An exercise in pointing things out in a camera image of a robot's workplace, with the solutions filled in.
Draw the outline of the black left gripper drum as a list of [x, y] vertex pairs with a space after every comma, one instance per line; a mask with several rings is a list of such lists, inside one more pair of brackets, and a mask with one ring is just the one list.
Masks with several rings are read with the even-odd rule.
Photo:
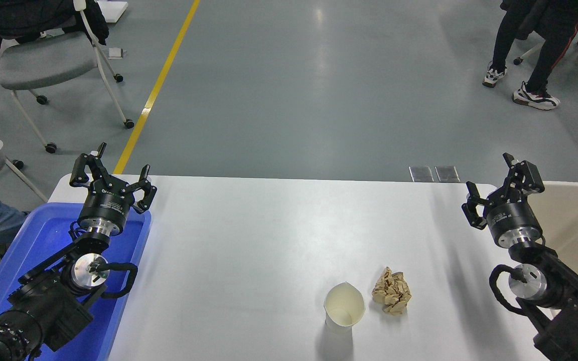
[[121, 191], [128, 187], [127, 182], [111, 181], [110, 183], [110, 187], [103, 181], [94, 181], [90, 184], [88, 195], [77, 220], [79, 226], [89, 226], [93, 219], [107, 220], [117, 228], [125, 226], [134, 196]]

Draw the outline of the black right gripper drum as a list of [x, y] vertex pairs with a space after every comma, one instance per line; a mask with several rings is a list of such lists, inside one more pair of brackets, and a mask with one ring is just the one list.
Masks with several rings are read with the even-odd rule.
[[488, 196], [485, 219], [495, 242], [535, 242], [541, 226], [527, 199], [510, 201], [500, 194]]

